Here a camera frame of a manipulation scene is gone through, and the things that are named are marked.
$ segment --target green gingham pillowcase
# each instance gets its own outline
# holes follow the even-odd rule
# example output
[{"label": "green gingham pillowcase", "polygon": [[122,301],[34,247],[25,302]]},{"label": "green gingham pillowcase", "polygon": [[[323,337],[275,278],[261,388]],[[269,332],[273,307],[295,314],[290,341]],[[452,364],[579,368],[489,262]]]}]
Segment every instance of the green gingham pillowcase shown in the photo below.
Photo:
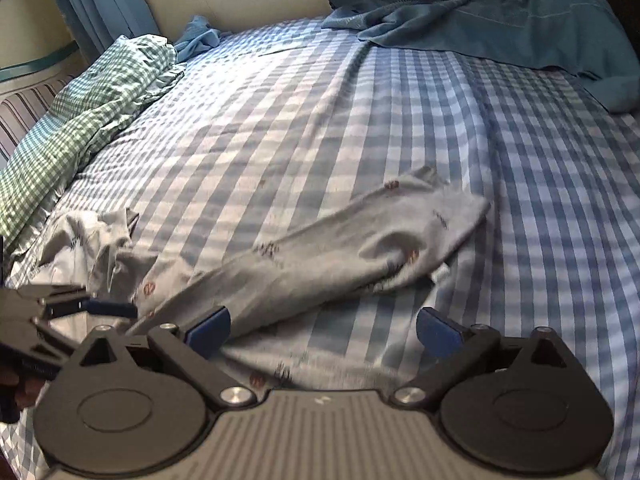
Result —
[{"label": "green gingham pillowcase", "polygon": [[40,204],[57,201],[49,197],[55,189],[68,186],[114,134],[175,85],[183,70],[175,59],[165,38],[121,36],[60,91],[0,173],[5,254]]}]

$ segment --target person's hand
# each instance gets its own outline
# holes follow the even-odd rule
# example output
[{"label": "person's hand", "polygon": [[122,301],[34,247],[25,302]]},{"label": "person's hand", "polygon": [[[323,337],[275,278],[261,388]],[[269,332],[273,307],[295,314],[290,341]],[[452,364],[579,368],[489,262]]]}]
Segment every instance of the person's hand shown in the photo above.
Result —
[{"label": "person's hand", "polygon": [[20,376],[11,367],[0,365],[0,386],[18,386],[15,391],[15,403],[19,410],[34,406],[45,381],[35,377],[27,377],[20,384]]}]

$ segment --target printed pattern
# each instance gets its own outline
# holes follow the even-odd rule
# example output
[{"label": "printed pattern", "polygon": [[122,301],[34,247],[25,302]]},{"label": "printed pattern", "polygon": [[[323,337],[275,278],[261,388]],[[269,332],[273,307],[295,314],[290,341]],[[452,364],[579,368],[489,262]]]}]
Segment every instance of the printed pattern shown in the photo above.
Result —
[{"label": "printed pattern", "polygon": [[[328,305],[277,336],[410,376],[426,364],[414,335],[424,303],[507,335],[550,325],[614,409],[601,473],[640,477],[636,120],[610,116],[561,71],[379,48],[319,23],[236,34],[190,62],[54,213],[129,206],[141,215],[137,247],[206,270],[434,166],[493,203],[437,291],[425,283]],[[30,414],[1,435],[18,477],[34,479],[44,462]]]}]

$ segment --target blue fabric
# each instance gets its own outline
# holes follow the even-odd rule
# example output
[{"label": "blue fabric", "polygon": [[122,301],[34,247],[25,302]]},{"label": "blue fabric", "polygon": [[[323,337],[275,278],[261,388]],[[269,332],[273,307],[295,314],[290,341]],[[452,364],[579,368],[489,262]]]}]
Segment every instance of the blue fabric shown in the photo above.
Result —
[{"label": "blue fabric", "polygon": [[204,16],[194,16],[174,44],[178,52],[177,62],[182,63],[217,47],[226,35],[212,28]]},{"label": "blue fabric", "polygon": [[379,46],[557,66],[609,112],[640,105],[640,63],[605,0],[364,0],[322,26],[359,30],[360,40]]},{"label": "blue fabric", "polygon": [[159,34],[145,0],[56,0],[82,52],[95,60],[120,36]]}]

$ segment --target gray gripper base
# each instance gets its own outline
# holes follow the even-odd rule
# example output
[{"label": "gray gripper base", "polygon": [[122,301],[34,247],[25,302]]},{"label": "gray gripper base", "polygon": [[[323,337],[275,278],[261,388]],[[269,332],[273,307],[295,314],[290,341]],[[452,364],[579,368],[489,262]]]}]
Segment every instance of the gray gripper base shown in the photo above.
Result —
[{"label": "gray gripper base", "polygon": [[[79,478],[59,470],[47,476]],[[466,460],[441,441],[425,414],[387,406],[376,392],[295,390],[275,390],[256,408],[223,413],[195,452],[144,478],[522,480]],[[600,480],[592,470],[558,478]]]}]

